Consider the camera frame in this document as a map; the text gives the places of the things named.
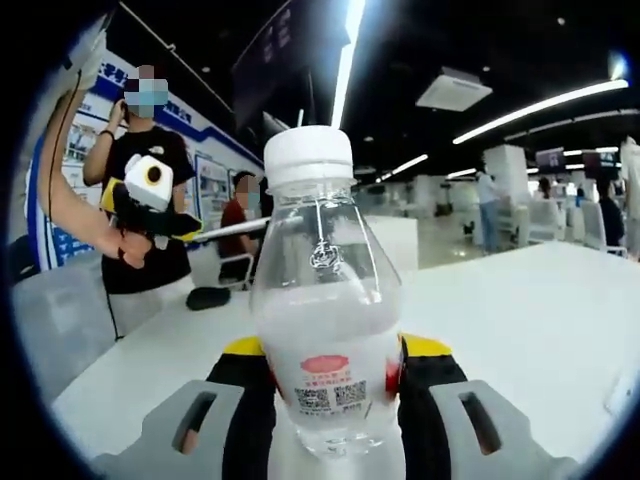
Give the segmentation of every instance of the chair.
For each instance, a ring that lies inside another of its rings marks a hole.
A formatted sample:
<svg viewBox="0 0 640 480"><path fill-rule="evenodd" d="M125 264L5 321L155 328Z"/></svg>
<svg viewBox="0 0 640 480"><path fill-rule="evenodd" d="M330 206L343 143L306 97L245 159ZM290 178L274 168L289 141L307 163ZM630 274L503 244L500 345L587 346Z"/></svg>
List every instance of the chair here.
<svg viewBox="0 0 640 480"><path fill-rule="evenodd" d="M218 245L215 240L200 244L196 249L190 250L189 263L191 264L191 276L196 287L245 287L250 282L253 268L253 256L250 254L238 255L235 257L220 257ZM248 260L249 267L246 275L242 279L220 278L222 265Z"/></svg>
<svg viewBox="0 0 640 480"><path fill-rule="evenodd" d="M95 285L87 268L65 266L12 288L18 335L46 403L115 343L104 289Z"/></svg>
<svg viewBox="0 0 640 480"><path fill-rule="evenodd" d="M247 261L247 270L244 277L237 278L234 275L225 274L224 265L230 265L234 262ZM218 280L220 285L224 287L242 287L243 290L249 288L251 284L251 274L253 272L253 255L249 253L243 253L242 255L235 255L233 257L220 257L220 274Z"/></svg>
<svg viewBox="0 0 640 480"><path fill-rule="evenodd" d="M615 253L627 258L627 249L607 245L607 237L604 231L604 219L600 205L595 202L583 200L580 204L584 219L584 245L602 252Z"/></svg>
<svg viewBox="0 0 640 480"><path fill-rule="evenodd" d="M531 200L529 203L528 243L560 240L559 211L555 200Z"/></svg>

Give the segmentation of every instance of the bottle neck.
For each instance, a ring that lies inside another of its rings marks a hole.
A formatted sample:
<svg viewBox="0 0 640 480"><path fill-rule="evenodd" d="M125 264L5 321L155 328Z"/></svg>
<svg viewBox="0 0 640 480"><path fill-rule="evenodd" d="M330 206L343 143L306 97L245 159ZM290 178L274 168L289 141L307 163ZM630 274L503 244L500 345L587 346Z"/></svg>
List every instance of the bottle neck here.
<svg viewBox="0 0 640 480"><path fill-rule="evenodd" d="M275 207L288 207L315 203L319 199L340 203L352 203L352 179L320 180L316 182L295 182L270 189Z"/></svg>

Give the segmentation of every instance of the water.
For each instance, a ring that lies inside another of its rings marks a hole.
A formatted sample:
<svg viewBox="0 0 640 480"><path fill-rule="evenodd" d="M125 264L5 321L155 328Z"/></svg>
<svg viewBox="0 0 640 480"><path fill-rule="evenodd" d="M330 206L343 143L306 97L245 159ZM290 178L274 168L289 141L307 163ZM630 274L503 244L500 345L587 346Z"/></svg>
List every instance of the water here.
<svg viewBox="0 0 640 480"><path fill-rule="evenodd" d="M302 444L320 457L359 455L396 418L397 298L374 279L272 290L259 333Z"/></svg>

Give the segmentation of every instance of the black t-shirt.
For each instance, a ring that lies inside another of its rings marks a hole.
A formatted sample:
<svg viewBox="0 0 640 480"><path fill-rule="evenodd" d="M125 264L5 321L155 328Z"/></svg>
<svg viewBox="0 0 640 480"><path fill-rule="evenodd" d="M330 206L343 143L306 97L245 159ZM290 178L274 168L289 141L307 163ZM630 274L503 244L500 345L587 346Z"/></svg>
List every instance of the black t-shirt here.
<svg viewBox="0 0 640 480"><path fill-rule="evenodd" d="M602 209L602 221L604 222L604 234L609 247L619 247L620 239L624 237L624 223L622 222L622 212L609 197L600 198L600 208Z"/></svg>
<svg viewBox="0 0 640 480"><path fill-rule="evenodd" d="M153 147L164 153L152 154L173 169L173 185L180 185L195 176L189 163L184 140L174 132L153 127L147 132L126 133L111 146L102 181L104 191L109 179L124 179L124 167L139 153L148 154ZM173 198L169 207L173 209ZM107 293L139 293L173 283L191 273L187 250L180 240L170 239L166 250L152 248L144 259L144 268L135 269L121 260L102 257L102 278Z"/></svg>

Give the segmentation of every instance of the ceiling vent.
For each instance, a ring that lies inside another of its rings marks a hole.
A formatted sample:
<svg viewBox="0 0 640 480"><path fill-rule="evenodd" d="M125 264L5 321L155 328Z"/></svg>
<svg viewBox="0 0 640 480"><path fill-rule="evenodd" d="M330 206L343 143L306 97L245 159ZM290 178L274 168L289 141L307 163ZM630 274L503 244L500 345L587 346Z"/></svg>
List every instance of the ceiling vent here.
<svg viewBox="0 0 640 480"><path fill-rule="evenodd" d="M493 90L482 85L478 77L445 67L416 105L464 112L491 92Z"/></svg>

